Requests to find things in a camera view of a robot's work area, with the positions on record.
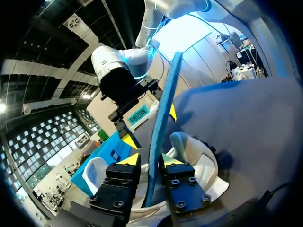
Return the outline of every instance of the ceiling light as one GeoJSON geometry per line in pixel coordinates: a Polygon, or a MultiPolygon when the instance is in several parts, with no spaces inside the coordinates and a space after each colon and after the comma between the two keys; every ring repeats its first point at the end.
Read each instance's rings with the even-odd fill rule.
{"type": "Polygon", "coordinates": [[[6,105],[4,103],[0,103],[0,113],[6,111],[6,105]]]}
{"type": "Polygon", "coordinates": [[[90,99],[90,98],[91,98],[91,96],[90,96],[90,95],[88,95],[88,94],[84,94],[84,95],[82,95],[82,98],[84,98],[84,99],[90,99]]]}

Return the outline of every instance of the teal sign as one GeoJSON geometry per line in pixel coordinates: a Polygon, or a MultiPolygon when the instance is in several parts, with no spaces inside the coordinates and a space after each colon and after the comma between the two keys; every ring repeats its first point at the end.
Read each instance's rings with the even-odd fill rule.
{"type": "Polygon", "coordinates": [[[150,110],[147,108],[147,106],[143,105],[139,110],[134,112],[134,114],[132,116],[130,116],[127,120],[133,126],[138,121],[140,121],[144,116],[146,116],[149,112],[150,112],[150,110]]]}

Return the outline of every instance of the blue towel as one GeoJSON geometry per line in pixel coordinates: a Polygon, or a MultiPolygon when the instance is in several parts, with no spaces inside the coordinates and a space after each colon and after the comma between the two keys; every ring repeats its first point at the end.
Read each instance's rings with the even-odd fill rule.
{"type": "Polygon", "coordinates": [[[161,147],[165,136],[169,111],[178,82],[178,75],[181,68],[182,53],[177,52],[171,62],[160,100],[156,123],[152,132],[151,147],[149,153],[148,187],[145,197],[145,207],[149,207],[152,202],[152,195],[158,177],[158,162],[161,155],[161,147]]]}

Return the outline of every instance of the glass wall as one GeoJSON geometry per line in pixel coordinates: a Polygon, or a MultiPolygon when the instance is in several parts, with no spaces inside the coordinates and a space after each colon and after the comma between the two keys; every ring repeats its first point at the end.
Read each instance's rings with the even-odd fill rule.
{"type": "MultiPolygon", "coordinates": [[[[15,165],[29,188],[33,189],[76,148],[74,142],[84,132],[78,119],[69,111],[7,138],[15,165]]],[[[1,166],[8,173],[8,183],[17,192],[21,185],[12,173],[4,152],[1,159],[1,166]]]]}
{"type": "Polygon", "coordinates": [[[21,188],[21,184],[17,180],[16,175],[13,173],[13,171],[10,167],[9,160],[7,159],[5,152],[4,152],[4,147],[1,145],[0,148],[1,148],[0,149],[0,157],[1,157],[0,168],[2,168],[2,170],[6,173],[7,183],[9,184],[9,186],[12,187],[14,192],[17,192],[21,188]]]}
{"type": "Polygon", "coordinates": [[[100,126],[95,121],[95,119],[90,115],[90,113],[85,110],[78,110],[83,119],[85,120],[85,123],[93,130],[93,132],[97,132],[100,129],[100,126]]]}

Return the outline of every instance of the air vent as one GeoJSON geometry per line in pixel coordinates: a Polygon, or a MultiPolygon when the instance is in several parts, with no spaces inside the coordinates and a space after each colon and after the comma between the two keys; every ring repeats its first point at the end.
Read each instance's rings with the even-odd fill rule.
{"type": "Polygon", "coordinates": [[[87,6],[94,0],[78,0],[83,6],[87,6]]]}
{"type": "Polygon", "coordinates": [[[73,17],[71,19],[69,19],[69,21],[67,22],[67,26],[70,29],[74,29],[75,27],[77,27],[80,23],[80,19],[77,17],[73,17]]]}

